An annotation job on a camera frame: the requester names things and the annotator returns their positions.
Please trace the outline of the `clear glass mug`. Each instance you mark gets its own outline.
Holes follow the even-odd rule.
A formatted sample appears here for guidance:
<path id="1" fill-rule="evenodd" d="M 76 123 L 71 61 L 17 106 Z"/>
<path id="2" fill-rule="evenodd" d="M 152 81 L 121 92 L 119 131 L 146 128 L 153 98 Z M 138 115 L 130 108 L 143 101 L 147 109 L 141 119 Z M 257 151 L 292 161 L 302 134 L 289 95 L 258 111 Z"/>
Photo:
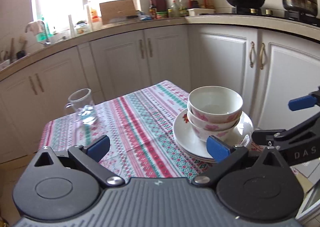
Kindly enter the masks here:
<path id="1" fill-rule="evenodd" d="M 75 122 L 92 125 L 97 121 L 98 115 L 90 88 L 79 89 L 68 97 L 65 113 L 71 110 L 75 113 Z"/>

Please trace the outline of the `patterned red green tablecloth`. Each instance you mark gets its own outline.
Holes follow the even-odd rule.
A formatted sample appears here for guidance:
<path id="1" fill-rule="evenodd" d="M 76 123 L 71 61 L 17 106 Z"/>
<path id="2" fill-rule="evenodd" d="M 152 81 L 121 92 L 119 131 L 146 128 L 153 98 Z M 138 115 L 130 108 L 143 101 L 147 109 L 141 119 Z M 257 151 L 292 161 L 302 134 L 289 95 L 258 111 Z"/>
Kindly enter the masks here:
<path id="1" fill-rule="evenodd" d="M 96 105 L 98 119 L 92 125 L 76 121 L 74 114 L 48 122 L 39 146 L 63 151 L 107 135 L 111 146 L 100 164 L 123 179 L 192 179 L 212 164 L 189 156 L 174 140 L 172 125 L 187 100 L 186 91 L 163 81 Z"/>

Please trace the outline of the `white kitchen cabinets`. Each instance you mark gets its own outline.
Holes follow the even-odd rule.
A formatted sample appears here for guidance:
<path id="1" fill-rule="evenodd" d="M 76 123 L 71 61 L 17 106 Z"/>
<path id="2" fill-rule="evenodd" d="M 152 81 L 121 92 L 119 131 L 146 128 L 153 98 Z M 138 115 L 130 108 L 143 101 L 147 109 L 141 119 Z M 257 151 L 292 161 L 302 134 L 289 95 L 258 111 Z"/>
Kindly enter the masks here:
<path id="1" fill-rule="evenodd" d="M 1 161 L 37 150 L 67 97 L 90 88 L 96 103 L 169 80 L 188 92 L 238 92 L 259 129 L 290 128 L 319 108 L 287 103 L 319 85 L 319 43 L 235 25 L 146 22 L 113 27 L 27 54 L 1 70 Z"/>

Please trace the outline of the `clear oil bottle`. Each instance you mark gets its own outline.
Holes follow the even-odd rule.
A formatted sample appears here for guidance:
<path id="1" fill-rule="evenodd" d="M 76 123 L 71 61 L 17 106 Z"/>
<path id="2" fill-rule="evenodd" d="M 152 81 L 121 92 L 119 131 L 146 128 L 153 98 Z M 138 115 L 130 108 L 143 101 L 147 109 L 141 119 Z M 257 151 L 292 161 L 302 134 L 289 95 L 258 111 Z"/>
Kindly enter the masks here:
<path id="1" fill-rule="evenodd" d="M 180 17 L 180 10 L 175 0 L 172 1 L 170 10 L 171 10 L 172 17 Z"/>

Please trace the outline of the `dark sauce bottle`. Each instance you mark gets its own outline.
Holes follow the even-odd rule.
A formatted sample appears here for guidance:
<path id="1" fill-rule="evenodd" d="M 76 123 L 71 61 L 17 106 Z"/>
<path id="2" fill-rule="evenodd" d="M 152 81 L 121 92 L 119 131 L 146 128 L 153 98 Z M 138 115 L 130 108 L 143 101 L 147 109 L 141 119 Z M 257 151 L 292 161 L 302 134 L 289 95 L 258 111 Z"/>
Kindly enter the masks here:
<path id="1" fill-rule="evenodd" d="M 156 8 L 153 0 L 150 0 L 149 13 L 150 13 L 150 17 L 153 20 L 155 20 L 157 18 L 157 8 Z"/>

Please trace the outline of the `white bowl pink flowers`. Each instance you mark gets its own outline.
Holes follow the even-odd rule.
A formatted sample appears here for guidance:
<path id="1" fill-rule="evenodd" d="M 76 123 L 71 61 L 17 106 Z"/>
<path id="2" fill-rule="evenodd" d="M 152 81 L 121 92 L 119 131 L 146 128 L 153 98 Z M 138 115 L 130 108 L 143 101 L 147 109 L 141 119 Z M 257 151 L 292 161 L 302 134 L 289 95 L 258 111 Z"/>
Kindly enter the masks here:
<path id="1" fill-rule="evenodd" d="M 188 96 L 191 113 L 197 118 L 217 124 L 238 119 L 242 114 L 243 99 L 240 94 L 220 86 L 204 86 Z"/>

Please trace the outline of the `white ceramic bowl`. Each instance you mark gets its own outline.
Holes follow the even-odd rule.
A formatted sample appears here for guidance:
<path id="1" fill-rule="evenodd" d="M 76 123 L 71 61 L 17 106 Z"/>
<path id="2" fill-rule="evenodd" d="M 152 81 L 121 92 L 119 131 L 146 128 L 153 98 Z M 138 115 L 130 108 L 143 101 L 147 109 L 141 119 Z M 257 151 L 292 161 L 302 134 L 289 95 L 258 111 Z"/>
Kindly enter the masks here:
<path id="1" fill-rule="evenodd" d="M 240 120 L 242 114 L 237 116 L 234 120 L 229 121 L 229 122 L 209 122 L 206 119 L 199 119 L 191 111 L 188 111 L 187 116 L 188 120 L 192 122 L 196 127 L 201 128 L 201 129 L 206 129 L 209 131 L 224 131 L 227 129 L 230 129 L 236 125 L 236 123 Z"/>

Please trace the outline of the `knife block with knives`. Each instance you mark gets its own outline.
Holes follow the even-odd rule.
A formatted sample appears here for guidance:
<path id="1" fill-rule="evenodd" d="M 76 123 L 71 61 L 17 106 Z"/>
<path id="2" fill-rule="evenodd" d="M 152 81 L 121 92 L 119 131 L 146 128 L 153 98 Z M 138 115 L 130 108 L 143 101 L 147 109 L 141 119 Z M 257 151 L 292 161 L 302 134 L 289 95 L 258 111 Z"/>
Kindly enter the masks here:
<path id="1" fill-rule="evenodd" d="M 158 12 L 164 12 L 167 10 L 167 0 L 152 0 L 152 3 Z"/>

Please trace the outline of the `kitchen faucet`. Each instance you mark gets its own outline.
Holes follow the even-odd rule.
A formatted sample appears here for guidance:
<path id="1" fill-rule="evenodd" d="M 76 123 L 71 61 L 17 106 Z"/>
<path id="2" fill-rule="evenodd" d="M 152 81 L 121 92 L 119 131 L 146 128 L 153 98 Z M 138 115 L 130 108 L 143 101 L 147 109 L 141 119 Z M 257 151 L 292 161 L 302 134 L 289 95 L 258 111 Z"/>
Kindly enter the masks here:
<path id="1" fill-rule="evenodd" d="M 25 28 L 25 32 L 27 33 L 28 31 L 31 31 L 34 36 L 39 35 L 41 33 L 44 33 L 45 39 L 44 39 L 44 43 L 42 43 L 42 45 L 44 45 L 44 46 L 51 45 L 51 42 L 50 42 L 48 34 L 47 34 L 46 26 L 45 26 L 43 20 L 29 22 Z"/>

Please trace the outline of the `wooden cutting board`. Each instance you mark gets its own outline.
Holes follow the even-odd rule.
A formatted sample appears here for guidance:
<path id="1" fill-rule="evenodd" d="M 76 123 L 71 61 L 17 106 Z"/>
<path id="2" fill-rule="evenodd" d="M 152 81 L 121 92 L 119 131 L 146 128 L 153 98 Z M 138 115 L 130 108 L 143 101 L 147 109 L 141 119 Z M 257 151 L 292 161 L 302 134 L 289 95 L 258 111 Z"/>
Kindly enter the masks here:
<path id="1" fill-rule="evenodd" d="M 120 17 L 136 16 L 136 9 L 133 0 L 109 1 L 99 4 L 101 20 L 106 25 L 110 20 Z"/>

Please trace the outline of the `small white bowl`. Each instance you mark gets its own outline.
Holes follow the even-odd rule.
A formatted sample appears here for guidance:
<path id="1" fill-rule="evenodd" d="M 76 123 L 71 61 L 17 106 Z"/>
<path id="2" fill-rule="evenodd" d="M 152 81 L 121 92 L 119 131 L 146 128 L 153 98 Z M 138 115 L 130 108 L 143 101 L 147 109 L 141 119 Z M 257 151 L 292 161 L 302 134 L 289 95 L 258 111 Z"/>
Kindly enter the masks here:
<path id="1" fill-rule="evenodd" d="M 225 129 L 225 130 L 221 130 L 221 131 L 210 131 L 207 129 L 199 128 L 199 127 L 195 126 L 194 124 L 191 124 L 191 128 L 192 128 L 193 132 L 195 133 L 195 135 L 197 136 L 197 138 L 202 142 L 206 142 L 210 136 L 214 136 L 227 144 L 237 144 L 238 143 L 237 138 L 233 136 L 233 132 L 236 129 L 236 127 L 232 127 L 230 129 Z"/>

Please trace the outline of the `white rectangular tray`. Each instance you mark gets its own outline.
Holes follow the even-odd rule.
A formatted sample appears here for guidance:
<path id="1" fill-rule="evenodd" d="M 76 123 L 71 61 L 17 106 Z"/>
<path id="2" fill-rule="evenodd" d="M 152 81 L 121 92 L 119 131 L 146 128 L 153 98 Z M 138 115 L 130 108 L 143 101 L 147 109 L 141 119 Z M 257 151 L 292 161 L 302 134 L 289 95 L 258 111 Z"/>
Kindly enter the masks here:
<path id="1" fill-rule="evenodd" d="M 203 16 L 203 15 L 213 15 L 216 13 L 215 9 L 204 9 L 204 8 L 191 8 L 188 9 L 189 16 Z"/>

